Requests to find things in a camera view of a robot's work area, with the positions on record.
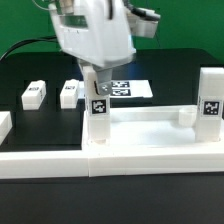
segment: white base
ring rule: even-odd
[[[107,145],[89,144],[84,122],[89,176],[224,171],[224,122],[219,142],[195,143],[194,129],[178,123],[181,108],[111,109]]]
[[[111,141],[81,151],[1,153],[0,178],[41,178],[224,171],[224,122],[219,142],[195,143],[178,125],[182,108],[111,109]]]

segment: white cube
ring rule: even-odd
[[[38,110],[46,95],[46,84],[39,80],[31,82],[22,95],[24,110]]]
[[[11,114],[8,111],[0,112],[0,145],[12,128]]]
[[[76,108],[79,95],[79,81],[71,79],[65,82],[60,94],[60,102],[62,109]]]

